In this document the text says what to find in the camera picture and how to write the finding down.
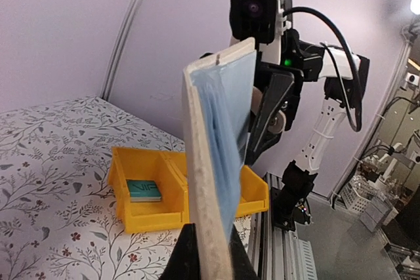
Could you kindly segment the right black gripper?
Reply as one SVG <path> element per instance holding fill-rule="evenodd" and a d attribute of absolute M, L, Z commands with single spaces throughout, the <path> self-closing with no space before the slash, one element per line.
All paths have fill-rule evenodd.
<path fill-rule="evenodd" d="M 268 127 L 279 111 L 285 114 L 284 131 L 291 129 L 300 102 L 304 73 L 296 68 L 257 62 L 255 86 L 262 92 L 262 100 L 255 115 L 249 137 L 245 164 L 253 165 L 260 155 L 281 138 L 268 131 Z"/>

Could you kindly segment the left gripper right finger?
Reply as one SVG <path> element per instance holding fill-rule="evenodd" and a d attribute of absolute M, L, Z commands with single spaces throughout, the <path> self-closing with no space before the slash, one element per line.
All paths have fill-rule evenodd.
<path fill-rule="evenodd" d="M 229 246 L 234 280 L 257 280 L 258 276 L 250 263 L 235 226 L 232 226 Z"/>

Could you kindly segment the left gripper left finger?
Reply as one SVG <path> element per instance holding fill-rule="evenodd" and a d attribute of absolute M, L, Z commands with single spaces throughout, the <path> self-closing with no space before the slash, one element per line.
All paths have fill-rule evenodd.
<path fill-rule="evenodd" d="M 183 225 L 162 280 L 199 280 L 200 259 L 195 224 Z"/>

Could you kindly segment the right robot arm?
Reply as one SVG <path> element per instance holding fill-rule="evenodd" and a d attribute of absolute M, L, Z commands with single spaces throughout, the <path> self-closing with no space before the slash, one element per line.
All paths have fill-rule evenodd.
<path fill-rule="evenodd" d="M 361 129 L 370 60 L 346 52 L 344 47 L 304 42 L 295 29 L 287 30 L 281 40 L 279 59 L 272 62 L 263 52 L 257 58 L 257 99 L 245 163 L 253 165 L 280 141 L 297 118 L 304 117 L 299 109 L 303 85 L 323 80 L 320 104 L 308 123 L 300 123 L 307 128 L 308 140 L 286 166 L 283 186 L 273 193 L 271 201 L 273 225 L 293 231 L 295 209 L 313 190 L 326 149 L 340 124 L 349 119 L 353 129 Z"/>

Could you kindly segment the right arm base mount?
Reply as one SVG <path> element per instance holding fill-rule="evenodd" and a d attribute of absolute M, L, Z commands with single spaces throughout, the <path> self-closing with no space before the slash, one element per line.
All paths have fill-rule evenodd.
<path fill-rule="evenodd" d="M 293 211 L 301 199 L 306 199 L 314 187 L 318 174 L 301 169 L 295 160 L 286 167 L 281 189 L 270 190 L 272 225 L 286 231 L 295 231 Z"/>

